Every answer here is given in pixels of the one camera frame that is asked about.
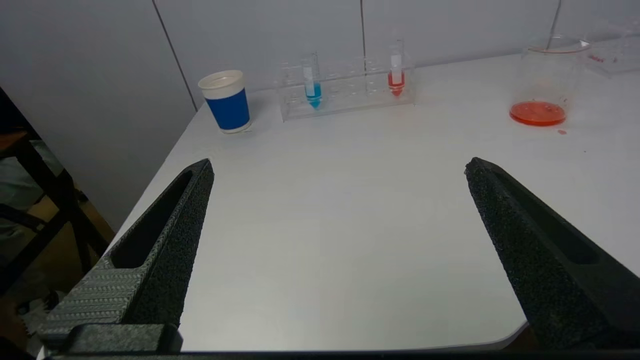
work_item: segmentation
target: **clear acrylic rack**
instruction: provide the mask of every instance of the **clear acrylic rack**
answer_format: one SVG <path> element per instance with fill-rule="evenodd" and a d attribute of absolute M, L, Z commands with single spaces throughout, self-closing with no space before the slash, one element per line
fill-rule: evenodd
<path fill-rule="evenodd" d="M 613 75 L 640 69 L 640 17 L 629 16 L 617 23 L 598 20 L 594 33 L 605 34 L 592 42 L 587 66 L 611 78 Z"/>
<path fill-rule="evenodd" d="M 302 66 L 285 63 L 278 77 L 278 96 L 282 120 L 304 119 L 383 106 L 413 104 L 415 82 L 413 63 L 404 54 L 404 87 L 390 88 L 391 56 L 368 56 L 348 61 L 322 63 L 320 85 L 322 103 L 314 109 L 307 101 Z"/>

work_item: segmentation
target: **glass beaker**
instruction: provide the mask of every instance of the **glass beaker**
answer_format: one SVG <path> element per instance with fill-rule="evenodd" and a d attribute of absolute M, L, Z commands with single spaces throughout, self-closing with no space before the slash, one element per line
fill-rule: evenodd
<path fill-rule="evenodd" d="M 564 122 L 580 83 L 590 44 L 553 35 L 524 49 L 509 115 L 534 126 Z"/>

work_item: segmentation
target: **test tube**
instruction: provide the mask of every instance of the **test tube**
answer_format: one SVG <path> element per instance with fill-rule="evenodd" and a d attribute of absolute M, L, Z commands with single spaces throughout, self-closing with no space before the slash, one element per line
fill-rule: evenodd
<path fill-rule="evenodd" d="M 388 75 L 389 89 L 391 94 L 400 96 L 404 89 L 404 70 L 403 70 L 403 56 L 404 56 L 404 40 L 398 39 L 391 46 L 391 70 Z"/>
<path fill-rule="evenodd" d="M 318 109 L 322 102 L 322 89 L 320 88 L 320 69 L 318 67 L 317 52 L 302 57 L 302 74 L 305 78 L 305 94 L 309 105 Z"/>

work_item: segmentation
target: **red liquid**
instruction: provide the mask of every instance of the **red liquid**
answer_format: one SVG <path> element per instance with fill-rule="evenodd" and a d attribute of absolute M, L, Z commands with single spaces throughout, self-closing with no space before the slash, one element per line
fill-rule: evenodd
<path fill-rule="evenodd" d="M 389 83 L 389 88 L 391 89 L 391 94 L 394 94 L 395 96 L 400 96 L 400 94 L 402 93 L 402 90 L 404 89 L 404 71 L 402 71 L 402 80 L 399 83 L 394 84 L 394 77 L 391 74 L 391 71 L 387 76 L 387 80 Z"/>
<path fill-rule="evenodd" d="M 517 122 L 534 126 L 556 125 L 566 119 L 564 109 L 545 101 L 519 102 L 511 107 L 509 115 Z"/>

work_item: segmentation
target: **blue cup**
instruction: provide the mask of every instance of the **blue cup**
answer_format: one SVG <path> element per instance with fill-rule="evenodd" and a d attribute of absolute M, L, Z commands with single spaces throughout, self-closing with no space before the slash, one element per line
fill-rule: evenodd
<path fill-rule="evenodd" d="M 244 77 L 240 70 L 216 72 L 198 82 L 220 131 L 238 133 L 251 126 Z"/>

